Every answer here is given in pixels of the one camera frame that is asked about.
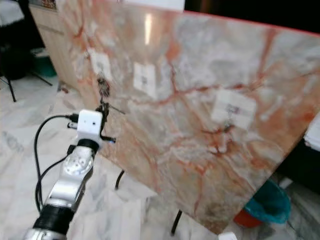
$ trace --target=marble surface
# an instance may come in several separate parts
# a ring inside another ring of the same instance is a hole
[[[32,144],[39,124],[47,115],[74,113],[84,107],[77,91],[69,89],[66,91],[68,93],[56,93],[58,81],[54,78],[50,81],[53,87],[43,85],[32,77],[13,81],[18,100],[16,103],[12,101],[9,87],[0,83],[1,240],[23,239],[26,229],[38,217],[34,201],[37,176]],[[60,159],[72,143],[75,132],[67,129],[66,124],[64,119],[56,119],[50,121],[41,132],[39,160],[42,170]],[[93,175],[67,234],[69,240],[217,239],[214,233],[186,214],[182,214],[175,236],[170,236],[178,209],[129,174],[122,177],[119,190],[114,191],[120,171],[111,161],[97,155]],[[55,183],[58,173],[59,167],[55,167],[44,178],[44,198]],[[317,203],[310,206],[312,209],[309,212],[318,212],[320,209]],[[299,216],[295,211],[292,219],[295,227],[300,222]],[[290,230],[288,225],[278,230],[268,225],[245,229],[233,222],[225,229],[226,232],[234,232],[238,240],[279,240],[279,235],[285,236],[284,240],[303,239],[295,232],[288,234]]]
[[[318,35],[107,0],[57,6],[85,105],[109,88],[126,113],[110,112],[117,143],[102,154],[216,234],[320,109]]]

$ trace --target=robotic arm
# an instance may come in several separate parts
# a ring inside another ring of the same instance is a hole
[[[59,179],[49,193],[39,218],[24,236],[24,240],[66,240],[69,223],[73,219],[86,182],[92,176],[97,151],[103,141],[116,142],[113,137],[102,136],[107,116],[108,103],[102,102],[95,110],[82,110],[68,128],[77,131],[77,144],[71,145],[71,152],[63,161]]]

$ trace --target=orange marble veining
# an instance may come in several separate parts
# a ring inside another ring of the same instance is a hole
[[[58,1],[87,107],[110,93],[102,154],[220,233],[320,109],[320,38],[223,17]]]

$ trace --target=black rubber joint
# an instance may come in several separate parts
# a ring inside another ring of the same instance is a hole
[[[74,212],[67,207],[45,205],[40,212],[40,217],[35,221],[34,229],[47,229],[63,235],[67,234],[69,223],[74,217]]]
[[[88,147],[91,148],[94,153],[96,154],[98,149],[99,149],[99,144],[96,143],[95,141],[91,139],[81,139],[78,141],[77,146],[83,146],[83,147]]]

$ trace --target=black metal stand leg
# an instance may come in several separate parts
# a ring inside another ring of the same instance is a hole
[[[178,225],[179,220],[181,218],[181,214],[182,214],[182,211],[179,210],[178,214],[176,215],[175,220],[173,222],[172,228],[171,228],[171,236],[175,235],[177,225]]]
[[[45,80],[42,76],[40,76],[38,73],[36,73],[35,71],[29,71],[29,73],[31,73],[32,75],[36,76],[37,78],[39,78],[40,80],[44,81],[46,84],[52,86],[52,84],[50,82],[48,82],[47,80]]]
[[[9,85],[9,88],[10,88],[10,91],[11,91],[11,95],[12,95],[12,98],[13,98],[13,101],[16,102],[16,97],[15,97],[15,93],[14,93],[14,89],[11,85],[11,80],[8,79],[8,85]]]
[[[120,179],[121,179],[121,177],[122,177],[122,175],[123,175],[124,173],[125,173],[125,171],[124,171],[124,170],[122,170],[122,171],[120,172],[120,174],[119,174],[118,178],[116,179],[116,183],[115,183],[114,190],[118,190],[118,188],[119,188],[119,182],[120,182]]]

